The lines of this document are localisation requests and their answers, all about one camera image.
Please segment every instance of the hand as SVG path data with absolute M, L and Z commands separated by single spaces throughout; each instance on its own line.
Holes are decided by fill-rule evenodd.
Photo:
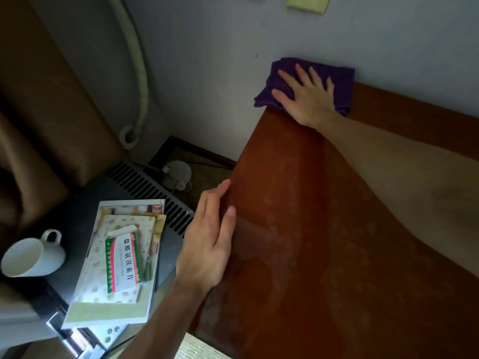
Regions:
M 219 223 L 220 199 L 230 183 L 225 180 L 217 188 L 201 193 L 176 263 L 177 283 L 184 288 L 199 289 L 202 295 L 219 284 L 230 258 L 236 209 L 230 206 Z
M 308 75 L 299 64 L 296 64 L 296 72 L 303 85 L 288 73 L 278 71 L 295 93 L 295 100 L 290 100 L 280 90 L 272 90 L 272 96 L 283 105 L 296 122 L 315 128 L 321 119 L 336 114 L 333 103 L 334 84 L 331 78 L 328 78 L 327 88 L 324 90 L 321 78 L 313 67 L 309 68 Z

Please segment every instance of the light switch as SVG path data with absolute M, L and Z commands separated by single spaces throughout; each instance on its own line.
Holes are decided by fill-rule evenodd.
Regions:
M 288 0 L 286 6 L 324 14 L 329 0 Z

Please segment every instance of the white cup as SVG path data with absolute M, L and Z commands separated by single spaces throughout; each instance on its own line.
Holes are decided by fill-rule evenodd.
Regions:
M 56 234 L 54 242 L 48 236 Z M 7 277 L 45 276 L 65 261 L 65 251 L 60 246 L 61 233 L 47 229 L 40 239 L 25 238 L 11 246 L 1 260 L 1 271 Z

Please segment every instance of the brown curtain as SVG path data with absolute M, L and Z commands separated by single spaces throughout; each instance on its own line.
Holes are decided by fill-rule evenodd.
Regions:
M 0 254 L 124 150 L 27 0 L 0 0 Z

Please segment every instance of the purple cloth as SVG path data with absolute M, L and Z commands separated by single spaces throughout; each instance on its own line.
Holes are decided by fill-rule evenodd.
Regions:
M 281 103 L 274 99 L 271 95 L 273 89 L 280 90 L 286 94 L 290 99 L 294 99 L 293 90 L 286 84 L 286 82 L 278 74 L 281 69 L 291 76 L 294 76 L 296 80 L 299 78 L 296 74 L 295 65 L 299 65 L 308 71 L 312 66 L 318 73 L 323 81 L 324 87 L 326 87 L 326 80 L 331 77 L 334 83 L 334 107 L 336 111 L 343 116 L 346 116 L 351 109 L 351 100 L 353 98 L 353 87 L 355 82 L 355 70 L 354 68 L 328 66 L 326 64 L 308 62 L 298 58 L 281 58 L 271 65 L 271 73 L 266 80 L 266 87 L 261 93 L 254 99 L 255 107 L 272 107 L 280 110 L 284 110 Z

